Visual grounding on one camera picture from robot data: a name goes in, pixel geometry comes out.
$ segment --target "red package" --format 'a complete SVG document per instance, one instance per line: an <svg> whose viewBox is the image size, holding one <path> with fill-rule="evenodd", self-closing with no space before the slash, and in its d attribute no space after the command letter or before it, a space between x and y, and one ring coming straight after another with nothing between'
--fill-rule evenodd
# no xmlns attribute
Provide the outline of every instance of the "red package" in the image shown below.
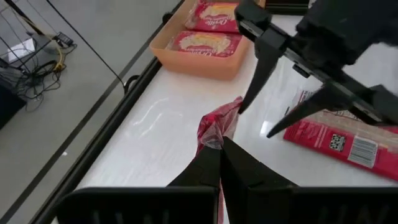
<svg viewBox="0 0 398 224"><path fill-rule="evenodd" d="M229 57L235 53L241 35L182 31L174 39L172 50L193 54Z"/></svg>
<svg viewBox="0 0 398 224"><path fill-rule="evenodd" d="M207 32L229 32L238 34L234 10L235 2L199 2L185 27L191 30Z"/></svg>
<svg viewBox="0 0 398 224"><path fill-rule="evenodd" d="M237 97L233 102L227 103L208 113L200 120L198 128L198 148L197 154L204 146L213 149L221 149L223 146L223 136L233 137L238 123L238 110L242 104L242 97ZM224 222L224 195L223 189L220 191L218 200L218 223Z"/></svg>
<svg viewBox="0 0 398 224"><path fill-rule="evenodd" d="M311 93L303 91L299 101ZM398 180L398 128L364 124L348 111L315 113L286 129L284 139Z"/></svg>

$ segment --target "white table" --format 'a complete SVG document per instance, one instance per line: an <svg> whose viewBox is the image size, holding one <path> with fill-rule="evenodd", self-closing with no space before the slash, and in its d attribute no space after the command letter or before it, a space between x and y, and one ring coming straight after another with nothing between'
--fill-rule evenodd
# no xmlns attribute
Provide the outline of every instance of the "white table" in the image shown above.
<svg viewBox="0 0 398 224"><path fill-rule="evenodd" d="M275 16L290 34L300 17ZM398 93L398 50L371 47L346 71L365 85L378 83ZM78 188L94 186L166 186L186 168L197 148L197 128L204 114L244 95L257 60L251 47L239 75L231 82L198 78L161 69L120 125ZM373 173L282 140L267 139L299 88L316 88L280 59L275 72L249 109L240 116L234 141L266 166L301 186L392 186Z"/></svg>

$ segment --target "red snack package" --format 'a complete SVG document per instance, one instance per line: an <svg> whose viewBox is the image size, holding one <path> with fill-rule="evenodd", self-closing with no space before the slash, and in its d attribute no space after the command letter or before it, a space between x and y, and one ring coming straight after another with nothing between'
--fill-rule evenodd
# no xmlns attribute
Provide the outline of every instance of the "red snack package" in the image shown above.
<svg viewBox="0 0 398 224"><path fill-rule="evenodd" d="M234 34L182 31L174 39L172 50L214 57L229 57L235 53L241 39L241 35Z"/></svg>
<svg viewBox="0 0 398 224"><path fill-rule="evenodd" d="M221 149L223 146L223 136L233 137L236 124L238 123L238 110L241 107L242 100L241 96L237 97L233 102L220 106L202 117L198 128L197 154L204 146ZM219 224L224 222L223 202L223 189L221 189L218 200Z"/></svg>
<svg viewBox="0 0 398 224"><path fill-rule="evenodd" d="M312 93L299 93L298 102ZM398 180L398 128L370 126L349 111L315 113L286 129L284 139Z"/></svg>
<svg viewBox="0 0 398 224"><path fill-rule="evenodd" d="M185 27L197 31L238 34L234 14L237 5L235 2L198 2Z"/></svg>

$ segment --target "gray floor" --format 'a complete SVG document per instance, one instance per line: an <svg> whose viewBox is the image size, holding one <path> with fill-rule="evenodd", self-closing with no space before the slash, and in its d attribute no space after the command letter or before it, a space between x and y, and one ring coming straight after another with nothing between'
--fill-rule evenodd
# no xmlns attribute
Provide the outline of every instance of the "gray floor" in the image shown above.
<svg viewBox="0 0 398 224"><path fill-rule="evenodd" d="M113 74L44 0L30 2L56 31L62 31L73 38L78 43L78 48L65 62L68 68L62 73L61 88L45 93L44 102L36 111L28 113L20 110L0 130L0 216L6 213L114 81ZM178 0L52 2L118 73L159 26L163 13L171 10ZM18 1L17 5L39 27L47 33L53 33L26 0ZM10 9L5 9L2 15L21 39L27 38L24 28ZM0 36L9 45L19 43L1 17ZM124 80L140 74L152 57L147 50ZM9 223L27 223L30 220L122 97L123 90L118 85Z"/></svg>

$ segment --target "orange plastic basket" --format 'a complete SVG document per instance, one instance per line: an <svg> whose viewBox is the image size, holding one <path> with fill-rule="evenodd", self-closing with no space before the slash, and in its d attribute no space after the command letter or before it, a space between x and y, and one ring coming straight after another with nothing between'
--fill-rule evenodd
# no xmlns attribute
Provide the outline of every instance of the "orange plastic basket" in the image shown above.
<svg viewBox="0 0 398 224"><path fill-rule="evenodd" d="M184 23L195 1L197 0L184 1L177 12L150 43L150 49L167 70L219 80L232 80L238 74L249 47L250 40L245 37L239 42L235 53L226 58L167 49L169 42L181 31L187 29ZM265 0L259 0L259 5L264 7Z"/></svg>

